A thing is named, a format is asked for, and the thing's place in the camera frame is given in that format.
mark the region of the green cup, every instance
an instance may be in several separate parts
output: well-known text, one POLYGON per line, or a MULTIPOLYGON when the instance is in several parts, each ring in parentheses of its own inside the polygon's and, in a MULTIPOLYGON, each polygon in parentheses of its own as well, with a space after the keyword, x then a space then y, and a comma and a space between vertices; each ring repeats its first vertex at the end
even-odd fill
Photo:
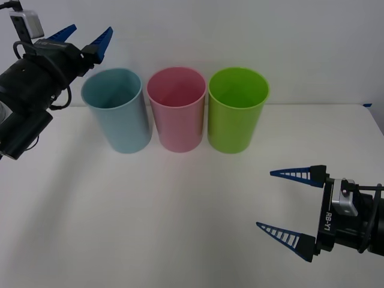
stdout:
POLYGON ((209 81, 208 140, 223 153, 239 153, 252 139, 269 87, 259 73, 241 67, 220 70, 209 81))

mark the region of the pink cup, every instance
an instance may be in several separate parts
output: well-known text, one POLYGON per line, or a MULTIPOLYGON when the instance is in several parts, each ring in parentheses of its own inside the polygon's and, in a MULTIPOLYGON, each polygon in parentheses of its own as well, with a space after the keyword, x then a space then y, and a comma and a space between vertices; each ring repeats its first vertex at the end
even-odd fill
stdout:
POLYGON ((196 148, 203 137, 203 76, 191 68, 171 67, 154 74, 146 88, 161 144, 173 152, 196 148))

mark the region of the plastic cup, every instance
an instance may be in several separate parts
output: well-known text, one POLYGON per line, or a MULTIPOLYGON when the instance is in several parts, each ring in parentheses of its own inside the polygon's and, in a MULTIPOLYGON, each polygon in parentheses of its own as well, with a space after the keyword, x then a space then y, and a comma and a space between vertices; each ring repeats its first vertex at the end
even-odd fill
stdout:
POLYGON ((241 67, 220 70, 209 81, 208 140, 223 153, 245 150, 268 97, 267 81, 241 67))
POLYGON ((151 130, 137 74, 122 68, 102 71, 85 82, 82 98, 114 150, 135 153, 149 143, 151 130))
POLYGON ((147 92, 160 143, 173 152, 197 147, 203 137, 203 76, 186 67, 167 68, 150 78, 147 92))

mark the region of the metal bracket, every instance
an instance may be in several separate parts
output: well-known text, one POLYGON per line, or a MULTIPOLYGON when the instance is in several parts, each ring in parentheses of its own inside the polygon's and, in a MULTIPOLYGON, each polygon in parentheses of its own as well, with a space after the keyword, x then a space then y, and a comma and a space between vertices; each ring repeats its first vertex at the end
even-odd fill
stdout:
MULTIPOLYGON (((343 192, 341 190, 341 182, 345 179, 335 179, 334 186, 332 190, 332 206, 335 208, 336 212, 340 215, 345 216, 357 216, 358 211, 353 205, 353 193, 352 192, 343 192)), ((353 180, 348 179, 349 183, 355 183, 353 180)))

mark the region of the cup rim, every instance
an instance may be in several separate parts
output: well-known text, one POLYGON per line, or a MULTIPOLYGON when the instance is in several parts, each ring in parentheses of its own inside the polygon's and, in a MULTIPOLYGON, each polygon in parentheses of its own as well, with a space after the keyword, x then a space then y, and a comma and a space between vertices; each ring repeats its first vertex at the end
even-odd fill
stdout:
POLYGON ((140 76, 137 75, 134 71, 132 71, 132 70, 130 70, 130 69, 127 69, 127 68, 111 68, 111 69, 105 69, 105 70, 103 70, 103 71, 99 71, 98 73, 96 73, 96 74, 92 75, 90 78, 88 78, 88 79, 84 82, 80 94, 81 94, 81 96, 82 96, 82 100, 84 101, 84 103, 85 103, 86 105, 88 105, 88 106, 90 106, 90 107, 92 107, 92 108, 94 108, 94 109, 97 109, 97 110, 106 111, 106 110, 115 110, 115 109, 118 109, 118 108, 124 107, 125 105, 130 104, 132 101, 134 101, 137 97, 140 96, 140 93, 142 92, 142 90, 143 90, 143 82, 142 82, 142 79, 141 79, 140 76), (112 107, 112 108, 100 108, 100 107, 96 107, 96 106, 90 105, 87 101, 84 100, 84 97, 83 97, 83 89, 84 89, 85 84, 86 84, 89 80, 91 80, 93 77, 95 77, 96 75, 99 75, 99 74, 101 74, 101 73, 103 73, 103 72, 106 72, 106 71, 112 71, 112 70, 125 70, 125 71, 129 71, 129 72, 133 73, 133 74, 139 79, 139 81, 140 81, 140 89, 139 89, 139 91, 137 92, 137 94, 136 94, 130 101, 128 101, 128 102, 126 102, 126 103, 124 103, 124 104, 122 104, 122 105, 116 106, 116 107, 112 107))
POLYGON ((207 92, 207 84, 206 84, 206 80, 205 80, 204 76, 203 76, 199 71, 197 71, 196 69, 193 69, 193 68, 190 68, 190 67, 186 67, 186 66, 171 66, 171 67, 167 67, 167 68, 164 68, 164 69, 160 69, 160 70, 158 70, 157 72, 155 72, 155 73, 149 78, 147 84, 145 85, 145 89, 146 89, 146 94, 148 95, 148 98, 149 98, 149 100, 150 100, 152 103, 154 103, 154 104, 156 104, 156 105, 159 105, 159 106, 161 106, 161 107, 164 107, 164 108, 169 108, 169 109, 180 109, 180 108, 190 107, 190 106, 192 106, 192 105, 198 103, 202 98, 204 98, 205 95, 206 95, 206 92, 207 92), (154 99, 152 99, 152 97, 151 97, 150 94, 148 93, 148 84, 149 84, 149 81, 151 81, 151 79, 152 79, 156 74, 158 74, 158 73, 160 73, 160 72, 162 72, 162 71, 164 71, 164 70, 174 69, 174 68, 183 68, 183 69, 191 70, 191 71, 193 71, 193 72, 196 72, 196 73, 203 79, 203 81, 204 81, 204 86, 205 86, 205 87, 204 87, 204 92, 203 92, 203 94, 202 94, 196 101, 194 101, 194 102, 192 102, 192 103, 190 103, 190 104, 188 104, 188 105, 184 105, 184 106, 167 106, 167 105, 163 105, 163 104, 161 104, 161 103, 155 101, 154 99))
POLYGON ((247 68, 247 67, 227 67, 227 68, 224 68, 224 69, 221 69, 221 70, 218 70, 215 74, 212 75, 212 77, 210 78, 209 82, 208 82, 208 92, 209 92, 209 96, 212 97, 213 100, 215 100, 218 104, 226 107, 226 108, 230 108, 230 109, 234 109, 234 110, 250 110, 250 109, 254 109, 254 108, 257 108, 261 105, 263 105, 265 103, 265 101, 269 98, 269 83, 268 81, 265 79, 265 77, 263 75, 261 75, 260 73, 258 73, 257 71, 253 70, 253 69, 250 69, 250 68, 247 68), (265 97, 265 99, 263 101, 261 101, 259 104, 256 104, 256 105, 253 105, 253 106, 250 106, 250 107, 233 107, 233 106, 229 106, 229 105, 226 105, 220 101, 218 101, 212 94, 211 92, 211 89, 210 89, 210 83, 211 83, 211 80, 213 79, 213 77, 215 77, 218 73, 222 72, 222 71, 226 71, 226 70, 231 70, 231 69, 244 69, 244 70, 248 70, 252 73, 256 73, 257 75, 259 75, 263 80, 264 82, 266 83, 267 87, 268 87, 268 93, 265 97))

